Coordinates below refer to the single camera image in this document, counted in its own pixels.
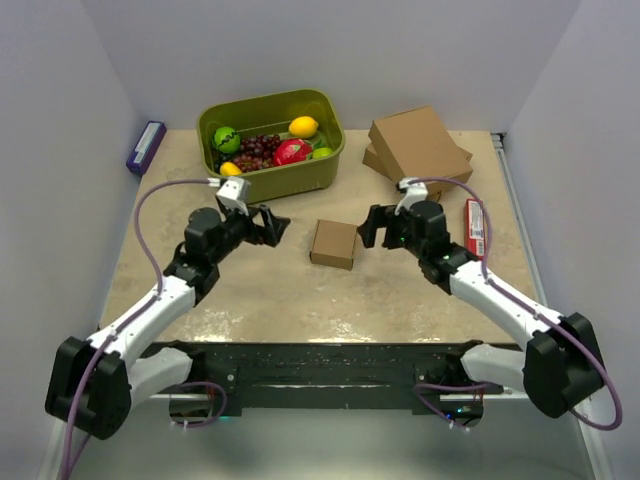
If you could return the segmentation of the brown cardboard box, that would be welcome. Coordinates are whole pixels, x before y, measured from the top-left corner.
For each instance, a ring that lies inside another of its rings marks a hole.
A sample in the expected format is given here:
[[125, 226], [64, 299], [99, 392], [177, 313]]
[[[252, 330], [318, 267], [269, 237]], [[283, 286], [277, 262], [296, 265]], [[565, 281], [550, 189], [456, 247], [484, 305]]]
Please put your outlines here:
[[309, 252], [311, 263], [351, 271], [356, 236], [354, 224], [319, 219]]

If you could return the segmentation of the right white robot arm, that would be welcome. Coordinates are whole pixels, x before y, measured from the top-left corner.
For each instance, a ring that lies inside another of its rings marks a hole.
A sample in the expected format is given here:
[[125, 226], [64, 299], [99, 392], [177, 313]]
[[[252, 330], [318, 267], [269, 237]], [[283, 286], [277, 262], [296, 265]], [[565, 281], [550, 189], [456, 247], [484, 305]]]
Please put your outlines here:
[[470, 347], [445, 369], [452, 390], [500, 385], [525, 393], [539, 411], [558, 418], [606, 386], [591, 323], [537, 303], [484, 269], [477, 256], [452, 241], [439, 204], [374, 205], [357, 229], [365, 247], [373, 247], [379, 229], [385, 231], [384, 248], [410, 252], [430, 283], [480, 311], [518, 346]]

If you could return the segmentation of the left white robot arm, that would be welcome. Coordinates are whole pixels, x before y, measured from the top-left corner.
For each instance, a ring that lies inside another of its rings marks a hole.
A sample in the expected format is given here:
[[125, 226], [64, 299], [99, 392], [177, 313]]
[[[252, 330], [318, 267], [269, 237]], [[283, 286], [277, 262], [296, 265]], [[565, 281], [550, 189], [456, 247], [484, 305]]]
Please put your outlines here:
[[220, 263], [241, 243], [275, 247], [289, 224], [265, 205], [193, 211], [160, 282], [111, 325], [59, 346], [46, 412], [105, 440], [149, 397], [175, 385], [185, 392], [200, 390], [207, 368], [187, 347], [164, 347], [150, 357], [145, 350], [212, 290]]

